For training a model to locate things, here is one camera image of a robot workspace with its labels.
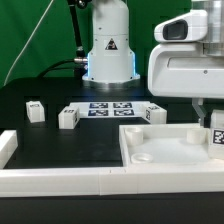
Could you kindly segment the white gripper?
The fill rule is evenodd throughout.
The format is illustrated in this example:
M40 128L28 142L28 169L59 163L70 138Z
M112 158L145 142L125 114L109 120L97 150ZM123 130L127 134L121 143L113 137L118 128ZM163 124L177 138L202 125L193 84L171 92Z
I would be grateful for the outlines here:
M155 27L148 66L155 96L187 97L205 124L203 98L224 98L224 10L193 9Z

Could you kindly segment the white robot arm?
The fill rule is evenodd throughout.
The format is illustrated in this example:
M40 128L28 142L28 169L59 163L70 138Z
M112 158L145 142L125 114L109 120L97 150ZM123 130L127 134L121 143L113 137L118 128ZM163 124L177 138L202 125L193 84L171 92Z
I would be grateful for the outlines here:
M122 0L77 0L93 5L93 47L76 63L85 64L82 80L103 88L140 78L129 47L129 11ZM154 29L158 45L148 64L148 89L155 96L192 100L203 118L205 98L224 99L224 0L191 0L191 10Z

